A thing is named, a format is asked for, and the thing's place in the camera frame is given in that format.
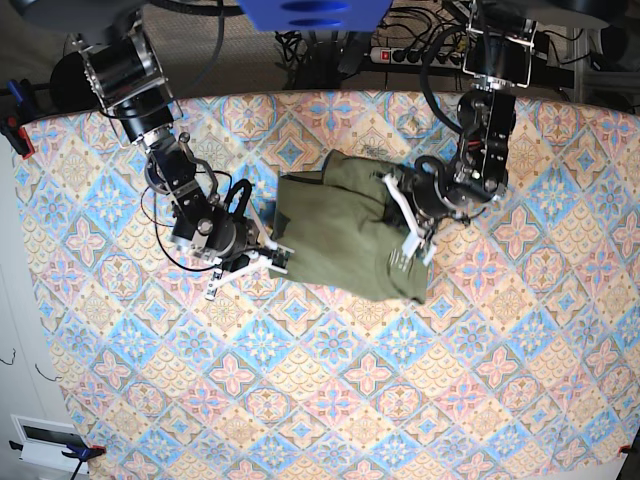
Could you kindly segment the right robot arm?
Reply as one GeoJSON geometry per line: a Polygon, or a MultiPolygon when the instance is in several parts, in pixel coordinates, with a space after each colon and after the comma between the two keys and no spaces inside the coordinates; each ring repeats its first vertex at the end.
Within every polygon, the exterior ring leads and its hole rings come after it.
{"type": "Polygon", "coordinates": [[[206,262],[214,277],[268,268],[285,273],[291,250],[273,241],[251,203],[252,185],[242,179],[218,193],[218,177],[197,158],[186,132],[174,134],[175,97],[144,30],[140,1],[14,1],[25,20],[68,33],[100,112],[121,124],[147,156],[145,178],[171,200],[171,241],[206,262]]]}

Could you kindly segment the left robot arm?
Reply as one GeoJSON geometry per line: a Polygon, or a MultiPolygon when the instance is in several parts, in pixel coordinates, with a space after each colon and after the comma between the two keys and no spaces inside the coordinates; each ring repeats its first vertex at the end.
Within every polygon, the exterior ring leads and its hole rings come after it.
{"type": "Polygon", "coordinates": [[[464,23],[439,33],[421,57],[420,86],[432,113],[458,136],[452,163],[423,155],[414,171],[383,181],[402,213],[408,235],[402,245],[407,256],[428,256],[433,237],[444,219],[467,224],[463,209],[469,202],[488,204],[508,187],[508,141],[516,124],[513,88],[531,81],[538,23],[562,20],[587,36],[613,24],[627,7],[625,1],[474,1],[464,23]],[[445,41],[465,34],[462,70],[475,79],[451,120],[438,105],[429,83],[429,68],[445,41]]]}

